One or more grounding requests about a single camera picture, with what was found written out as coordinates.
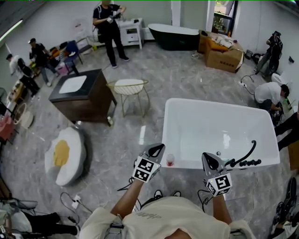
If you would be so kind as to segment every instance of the window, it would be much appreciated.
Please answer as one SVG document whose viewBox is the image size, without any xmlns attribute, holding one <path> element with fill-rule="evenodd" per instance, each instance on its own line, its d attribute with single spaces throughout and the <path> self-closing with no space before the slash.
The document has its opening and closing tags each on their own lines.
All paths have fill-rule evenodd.
<svg viewBox="0 0 299 239">
<path fill-rule="evenodd" d="M 216 1 L 212 32 L 230 35 L 233 32 L 238 1 Z"/>
</svg>

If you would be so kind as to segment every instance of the bathtub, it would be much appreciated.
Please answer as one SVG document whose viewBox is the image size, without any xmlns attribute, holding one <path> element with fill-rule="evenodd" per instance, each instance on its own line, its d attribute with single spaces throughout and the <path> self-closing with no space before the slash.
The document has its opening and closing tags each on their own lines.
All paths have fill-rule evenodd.
<svg viewBox="0 0 299 239">
<path fill-rule="evenodd" d="M 164 24 L 149 24 L 150 32 L 164 50 L 195 50 L 199 44 L 199 31 Z"/>
<path fill-rule="evenodd" d="M 162 167 L 203 169 L 203 152 L 217 155 L 224 161 L 246 159 L 259 165 L 226 166 L 228 171 L 247 172 L 280 163 L 277 140 L 270 115 L 265 110 L 224 103 L 171 98 L 165 105 L 162 143 L 166 149 Z M 173 166 L 167 166 L 167 155 L 174 155 Z"/>
</svg>

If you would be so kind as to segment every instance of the person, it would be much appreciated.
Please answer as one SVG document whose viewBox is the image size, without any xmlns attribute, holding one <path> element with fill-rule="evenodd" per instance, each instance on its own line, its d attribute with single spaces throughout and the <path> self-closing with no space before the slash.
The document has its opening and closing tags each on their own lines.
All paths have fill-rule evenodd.
<svg viewBox="0 0 299 239">
<path fill-rule="evenodd" d="M 135 179 L 110 212 L 97 208 L 84 223 L 79 238 L 255 238 L 245 221 L 232 222 L 223 195 L 213 198 L 213 217 L 180 197 L 179 192 L 176 197 L 163 197 L 159 190 L 140 211 L 132 212 L 142 186 L 143 182 Z"/>
<path fill-rule="evenodd" d="M 285 222 L 277 223 L 271 232 L 271 239 L 290 239 L 297 238 L 296 230 L 299 225 L 299 212 L 293 217 L 288 218 Z"/>
<path fill-rule="evenodd" d="M 48 80 L 46 68 L 52 71 L 56 77 L 58 77 L 60 74 L 55 70 L 55 68 L 50 64 L 48 60 L 48 58 L 50 57 L 50 53 L 46 50 L 43 44 L 36 43 L 35 38 L 32 38 L 29 41 L 29 44 L 31 45 L 31 52 L 29 53 L 29 58 L 35 58 L 35 63 L 41 70 L 44 82 L 47 84 L 48 87 L 51 87 L 52 83 L 50 83 Z"/>
<path fill-rule="evenodd" d="M 290 90 L 287 85 L 279 86 L 277 82 L 269 82 L 259 85 L 254 91 L 254 99 L 260 109 L 281 111 L 276 107 L 280 101 L 280 96 L 287 98 Z"/>
<path fill-rule="evenodd" d="M 272 36 L 266 41 L 266 44 L 269 45 L 269 48 L 267 49 L 267 52 L 263 56 L 263 58 L 258 62 L 256 66 L 256 74 L 260 72 L 262 69 L 263 65 L 271 58 L 273 57 L 273 61 L 278 61 L 281 56 L 281 51 L 283 44 L 280 40 L 280 32 L 275 31 Z M 268 76 L 270 74 L 269 68 L 267 68 L 264 77 Z"/>
<path fill-rule="evenodd" d="M 110 1 L 104 0 L 102 4 L 93 11 L 93 24 L 98 29 L 98 34 L 101 34 L 103 42 L 105 43 L 107 55 L 109 57 L 112 68 L 116 68 L 115 55 L 112 47 L 112 39 L 114 40 L 119 57 L 128 62 L 129 58 L 126 57 L 122 43 L 121 34 L 113 16 L 113 11 L 118 11 L 118 16 L 122 14 L 126 7 L 110 4 Z"/>
<path fill-rule="evenodd" d="M 30 75 L 25 75 L 21 70 L 20 62 L 22 62 L 22 59 L 19 56 L 13 56 L 12 54 L 8 54 L 6 59 L 9 61 L 11 75 L 16 74 L 18 80 L 21 81 L 31 91 L 31 96 L 35 96 L 39 91 L 39 87 L 35 80 L 30 77 Z"/>
<path fill-rule="evenodd" d="M 0 225 L 6 227 L 8 234 L 17 231 L 22 234 L 24 239 L 27 236 L 28 238 L 32 238 L 28 233 L 38 233 L 43 236 L 78 234 L 79 230 L 77 227 L 58 224 L 59 221 L 60 217 L 56 212 L 48 215 L 32 216 L 26 212 L 22 212 L 14 204 L 0 203 Z"/>
<path fill-rule="evenodd" d="M 296 113 L 294 113 L 285 122 L 280 124 L 275 128 L 276 136 L 283 134 L 285 131 L 291 129 L 292 131 L 285 136 L 281 141 L 278 142 L 278 149 L 281 150 L 284 147 L 299 140 L 299 108 Z"/>
</svg>

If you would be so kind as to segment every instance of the gray marble floor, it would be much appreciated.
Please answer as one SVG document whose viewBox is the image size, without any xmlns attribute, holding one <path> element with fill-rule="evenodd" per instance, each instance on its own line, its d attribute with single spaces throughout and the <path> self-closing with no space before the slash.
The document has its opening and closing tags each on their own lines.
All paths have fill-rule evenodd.
<svg viewBox="0 0 299 239">
<path fill-rule="evenodd" d="M 77 66 L 79 71 L 102 68 L 107 81 L 121 78 L 149 80 L 146 87 L 151 108 L 146 117 L 143 119 L 140 116 L 135 99 L 131 99 L 126 105 L 125 118 L 121 114 L 121 105 L 117 105 L 113 127 L 82 123 L 80 129 L 85 135 L 87 148 L 84 173 L 72 186 L 59 187 L 46 178 L 44 153 L 59 131 L 72 123 L 48 101 L 53 87 L 46 87 L 39 78 L 38 83 L 43 87 L 28 104 L 35 115 L 32 127 L 29 130 L 20 128 L 14 144 L 11 146 L 8 143 L 1 152 L 1 175 L 14 197 L 37 200 L 38 211 L 57 211 L 61 216 L 71 215 L 60 202 L 60 194 L 64 191 L 72 197 L 79 194 L 82 202 L 91 210 L 99 206 L 111 209 L 123 194 L 116 190 L 127 185 L 132 175 L 133 161 L 144 145 L 161 142 L 167 99 L 191 98 L 254 106 L 252 96 L 238 85 L 242 76 L 253 74 L 254 65 L 246 59 L 235 74 L 207 68 L 202 55 L 192 57 L 190 51 L 164 51 L 153 42 L 146 43 L 142 50 L 136 47 L 126 48 L 126 53 L 130 62 L 118 59 L 117 69 L 111 68 L 105 49 L 85 55 L 84 64 L 78 63 Z M 254 83 L 248 77 L 244 79 L 251 91 L 264 83 L 260 76 L 253 78 Z M 142 126 L 146 126 L 144 145 L 139 144 Z M 266 238 L 275 208 L 284 198 L 287 181 L 292 175 L 287 149 L 280 152 L 280 159 L 279 165 L 267 171 L 233 176 L 234 186 L 227 194 L 227 205 L 232 218 L 250 221 L 249 225 L 258 239 Z M 202 175 L 197 170 L 162 169 L 144 186 L 140 201 L 145 202 L 156 189 L 161 189 L 165 195 L 180 190 L 182 196 L 200 205 L 197 191 L 204 189 L 204 185 Z M 67 197 L 63 197 L 63 202 L 71 205 Z M 205 208 L 207 213 L 212 213 L 211 203 Z M 77 213 L 80 225 L 90 215 L 82 206 L 79 206 Z"/>
</svg>

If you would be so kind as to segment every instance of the black countertop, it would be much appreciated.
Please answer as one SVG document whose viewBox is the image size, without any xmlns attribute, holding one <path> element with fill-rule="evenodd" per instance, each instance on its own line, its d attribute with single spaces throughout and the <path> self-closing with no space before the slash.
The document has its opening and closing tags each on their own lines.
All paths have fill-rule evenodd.
<svg viewBox="0 0 299 239">
<path fill-rule="evenodd" d="M 99 78 L 99 74 L 102 72 L 102 69 L 89 70 L 80 72 L 80 76 L 87 76 L 85 82 L 78 91 L 63 93 L 60 94 L 59 91 L 64 82 L 73 77 L 78 77 L 76 74 L 71 74 L 68 76 L 63 76 L 60 78 L 59 82 L 55 86 L 51 95 L 49 96 L 49 101 L 59 102 L 59 101 L 68 101 L 68 100 L 79 100 L 79 99 L 88 99 L 88 94 L 93 87 L 95 81 Z"/>
</svg>

